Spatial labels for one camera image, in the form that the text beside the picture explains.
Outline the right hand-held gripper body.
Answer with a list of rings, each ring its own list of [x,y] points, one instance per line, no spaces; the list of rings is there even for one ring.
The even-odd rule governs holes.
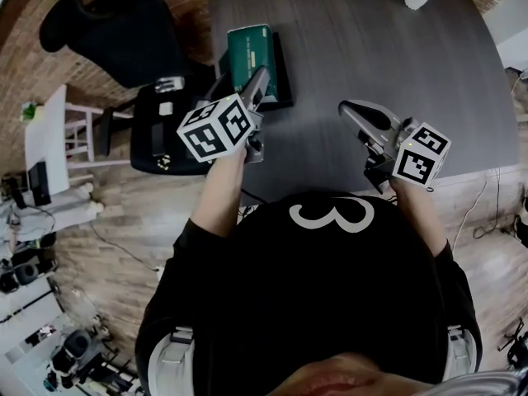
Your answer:
[[[395,177],[425,189],[440,172],[451,140],[428,123],[412,117],[400,122],[384,145],[367,144],[364,174],[377,191]]]

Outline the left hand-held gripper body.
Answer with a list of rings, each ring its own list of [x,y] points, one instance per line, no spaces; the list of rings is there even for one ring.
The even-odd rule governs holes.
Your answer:
[[[234,153],[260,131],[263,116],[245,107],[233,94],[189,111],[177,134],[200,163]]]

